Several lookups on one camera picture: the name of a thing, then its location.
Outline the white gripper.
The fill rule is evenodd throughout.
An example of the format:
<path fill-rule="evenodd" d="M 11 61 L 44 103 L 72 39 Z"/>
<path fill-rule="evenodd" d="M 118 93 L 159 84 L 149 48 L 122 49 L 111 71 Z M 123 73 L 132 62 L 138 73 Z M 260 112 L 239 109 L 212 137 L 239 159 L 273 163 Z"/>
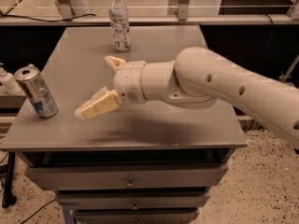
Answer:
<path fill-rule="evenodd" d="M 142 70 L 145 61 L 127 63 L 122 58 L 111 55 L 105 57 L 106 63 L 116 72 L 113 77 L 114 90 L 106 87 L 96 92 L 90 100 L 75 111 L 78 119 L 91 119 L 111 112 L 126 104 L 144 104 L 147 102 L 141 86 Z"/>

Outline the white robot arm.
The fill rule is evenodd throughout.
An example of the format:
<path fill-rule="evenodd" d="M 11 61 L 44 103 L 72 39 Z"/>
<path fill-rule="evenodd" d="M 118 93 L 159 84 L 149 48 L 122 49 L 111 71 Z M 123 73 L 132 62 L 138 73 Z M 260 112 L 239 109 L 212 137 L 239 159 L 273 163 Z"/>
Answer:
<path fill-rule="evenodd" d="M 115 72 L 112 91 L 102 88 L 75 116 L 90 119 L 122 104 L 149 100 L 188 108 L 208 108 L 221 99 L 299 148 L 299 89 L 250 72 L 206 48 L 191 47 L 169 62 L 105 61 Z"/>

